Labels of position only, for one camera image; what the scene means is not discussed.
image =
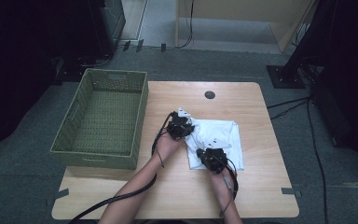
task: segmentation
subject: power cord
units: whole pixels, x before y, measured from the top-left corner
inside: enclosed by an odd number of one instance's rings
[[[315,153],[316,159],[318,161],[318,165],[319,165],[319,169],[321,170],[322,181],[323,181],[323,185],[324,185],[324,223],[328,224],[326,180],[325,180],[325,176],[324,176],[324,168],[322,166],[321,158],[319,157],[319,153],[316,148],[315,131],[313,129],[312,119],[310,118],[310,98],[307,101],[307,114],[308,114],[308,120],[310,121],[310,131],[312,134],[313,152]]]
[[[159,129],[158,134],[156,135],[155,141],[153,142],[153,145],[152,145],[152,155],[154,154],[155,151],[157,152],[158,157],[159,157],[159,160],[160,160],[160,162],[161,162],[161,167],[162,167],[162,168],[164,168],[164,163],[162,162],[162,158],[161,158],[161,156],[159,155],[159,152],[158,152],[158,149],[157,149],[157,142],[158,142],[159,138],[160,138],[163,134],[165,134],[165,133],[168,132],[168,131],[167,131],[167,132],[163,133],[162,131],[164,130],[164,127],[165,127],[165,125],[167,124],[168,119],[169,119],[172,115],[173,115],[173,112],[171,112],[171,113],[167,116],[167,118],[164,120],[164,123],[162,124],[162,127]]]
[[[191,11],[190,11],[190,25],[188,29],[190,30],[190,35],[188,36],[187,41],[182,47],[175,47],[176,49],[182,49],[187,47],[188,44],[191,43],[191,40],[193,39],[193,12],[194,12],[194,0],[191,1]]]
[[[87,57],[79,57],[79,58],[77,58],[77,60],[78,60],[79,62],[81,62],[81,61],[84,61],[85,58],[87,58]],[[112,54],[109,55],[109,57],[108,57],[104,62],[102,62],[102,63],[94,63],[94,64],[81,63],[80,66],[81,66],[81,67],[101,66],[101,65],[104,65],[104,64],[106,64],[107,62],[109,62],[109,60],[111,60],[111,59],[112,59]]]
[[[324,48],[324,51],[322,53],[319,53],[318,55],[314,55],[314,56],[308,56],[308,57],[304,57],[300,60],[300,67],[301,66],[305,66],[305,65],[310,65],[309,63],[305,63],[305,61],[307,60],[310,60],[310,59],[318,59],[318,58],[321,58],[324,56],[324,54],[326,52],[328,52],[331,48],[331,41],[332,41],[332,36],[333,36],[333,30],[334,30],[334,27],[335,27],[335,20],[336,20],[336,14],[337,14],[337,9],[338,9],[338,4],[339,4],[339,0],[335,0],[336,2],[334,3],[333,2],[334,0],[332,1],[326,1],[325,4],[334,4],[334,11],[333,11],[333,16],[332,16],[332,19],[331,19],[331,24],[330,24],[330,30],[329,30],[329,36],[327,37],[328,40],[327,40],[327,43],[326,43],[326,46]]]
[[[272,107],[275,107],[275,106],[279,106],[279,105],[286,105],[286,104],[290,104],[290,103],[293,103],[293,102],[297,102],[297,101],[301,101],[301,100],[307,100],[305,102],[301,102],[300,104],[298,105],[295,105],[285,111],[283,111],[282,113],[278,114],[277,116],[271,118],[271,120],[273,119],[276,119],[280,116],[283,116],[285,115],[288,111],[300,106],[300,105],[303,105],[303,104],[307,104],[307,115],[308,115],[308,120],[310,122],[310,131],[311,131],[311,135],[312,135],[312,144],[313,144],[313,152],[316,156],[316,159],[318,161],[318,165],[319,165],[319,169],[321,171],[321,176],[322,176],[322,181],[323,181],[323,188],[324,188],[324,223],[325,224],[328,224],[328,210],[327,210],[327,188],[326,188],[326,181],[325,181],[325,175],[324,175],[324,168],[323,168],[323,165],[322,165],[322,162],[321,162],[321,158],[319,156],[319,153],[318,153],[318,150],[317,150],[317,147],[316,147],[316,139],[315,139],[315,130],[313,128],[313,124],[312,124],[312,119],[310,117],[310,100],[312,99],[311,96],[309,97],[304,97],[304,98],[300,98],[300,99],[297,99],[297,100],[293,100],[293,101],[287,101],[287,102],[284,102],[284,103],[280,103],[280,104],[276,104],[276,105],[271,105],[271,106],[268,106],[267,108],[272,108]]]
[[[292,106],[292,107],[288,108],[287,110],[285,110],[285,111],[279,113],[278,115],[272,117],[271,120],[277,119],[277,118],[279,118],[279,117],[281,117],[281,116],[287,114],[287,112],[289,112],[290,110],[293,110],[293,109],[295,109],[295,108],[297,108],[297,107],[299,107],[299,106],[301,106],[301,105],[304,105],[304,104],[306,104],[306,103],[307,103],[307,101],[303,101],[303,102],[299,103],[298,105]]]
[[[223,173],[222,173],[222,176],[223,176],[223,179],[225,180],[225,183],[226,183],[226,186],[227,186],[228,190],[229,190],[230,193],[231,193],[231,197],[229,198],[229,201],[228,201],[228,203],[227,203],[225,209],[223,209],[222,211],[220,211],[220,214],[219,214],[220,217],[222,217],[222,216],[225,214],[226,210],[228,209],[229,204],[231,203],[231,201],[232,201],[233,198],[234,198],[234,190],[231,188],[231,185],[229,184],[229,181],[227,180],[226,176],[223,175]]]
[[[118,196],[115,196],[113,198],[110,198],[110,199],[106,199],[100,203],[97,203],[95,205],[93,205],[91,208],[87,209],[86,211],[80,213],[79,215],[77,215],[76,217],[74,217],[70,222],[69,224],[76,224],[78,222],[79,219],[81,219],[83,216],[85,216],[86,214],[106,205],[106,204],[109,204],[109,203],[114,203],[114,202],[117,202],[117,201],[120,201],[120,200],[123,200],[123,199],[127,199],[127,198],[130,198],[130,197],[133,197],[137,194],[140,194],[142,192],[144,192],[145,190],[147,189],[150,189],[150,187],[152,187],[154,185],[154,183],[156,182],[156,179],[157,179],[157,175],[155,175],[153,177],[153,179],[146,185],[144,186],[143,188],[141,189],[138,189],[136,191],[133,191],[131,193],[127,193],[127,194],[123,194],[123,195],[118,195]]]

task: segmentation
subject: round black object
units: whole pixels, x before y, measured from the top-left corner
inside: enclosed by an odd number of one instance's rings
[[[215,96],[216,96],[216,95],[215,95],[214,92],[212,92],[212,91],[206,91],[206,92],[205,92],[205,97],[206,97],[207,99],[212,100]]]

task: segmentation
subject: black tape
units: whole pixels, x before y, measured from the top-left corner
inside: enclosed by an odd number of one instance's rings
[[[302,194],[300,190],[282,188],[282,194],[294,194],[297,198],[301,198]]]
[[[123,51],[126,51],[127,49],[130,48],[130,43],[131,43],[130,40],[126,42],[126,44],[124,45]]]
[[[282,188],[282,194],[295,194],[294,189]]]
[[[164,52],[167,49],[167,44],[161,44],[161,52]]]
[[[138,42],[138,47],[136,47],[136,52],[141,51],[143,45],[144,45],[144,40],[142,39]]]
[[[69,195],[69,189],[63,189],[61,191],[58,191],[56,193],[56,199],[60,199],[60,198],[63,198],[65,196]]]

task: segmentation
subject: wooden table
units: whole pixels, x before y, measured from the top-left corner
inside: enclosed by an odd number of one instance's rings
[[[299,26],[311,21],[318,2],[319,0],[196,0],[193,18],[267,21],[280,51],[285,52]],[[179,20],[190,17],[191,3],[192,0],[176,0],[176,47],[179,47]]]
[[[72,219],[92,205],[110,198],[150,158],[154,137],[165,118],[182,107],[195,119],[230,119],[239,124],[244,171],[238,171],[236,204],[241,217],[296,217],[298,206],[263,95],[256,83],[149,81],[149,96],[136,171],[67,167],[52,216]],[[213,91],[215,98],[204,96]],[[186,145],[158,173],[156,184],[136,218],[216,218],[219,208],[205,170],[190,170]],[[104,207],[84,218],[99,219]]]

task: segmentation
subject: person's hand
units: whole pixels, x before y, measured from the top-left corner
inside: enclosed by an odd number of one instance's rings
[[[165,162],[178,148],[185,142],[185,138],[179,138],[177,140],[172,139],[166,130],[163,130],[164,134],[159,138],[156,146],[154,156],[159,153],[162,161]]]

